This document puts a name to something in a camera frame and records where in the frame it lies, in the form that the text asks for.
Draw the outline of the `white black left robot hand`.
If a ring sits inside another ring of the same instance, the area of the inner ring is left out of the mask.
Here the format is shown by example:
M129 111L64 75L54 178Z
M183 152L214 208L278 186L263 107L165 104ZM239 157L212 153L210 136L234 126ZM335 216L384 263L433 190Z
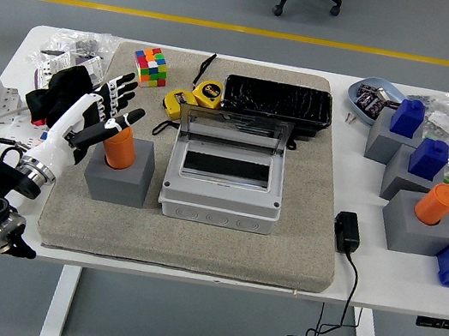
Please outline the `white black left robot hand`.
M94 87L83 65L62 70L51 77L47 89L26 95L31 120L43 120L47 139L24 153L17 169L50 183L66 167L76 165L92 145L118 135L145 116L143 109L124 115L120 110L135 97L135 73L120 75Z

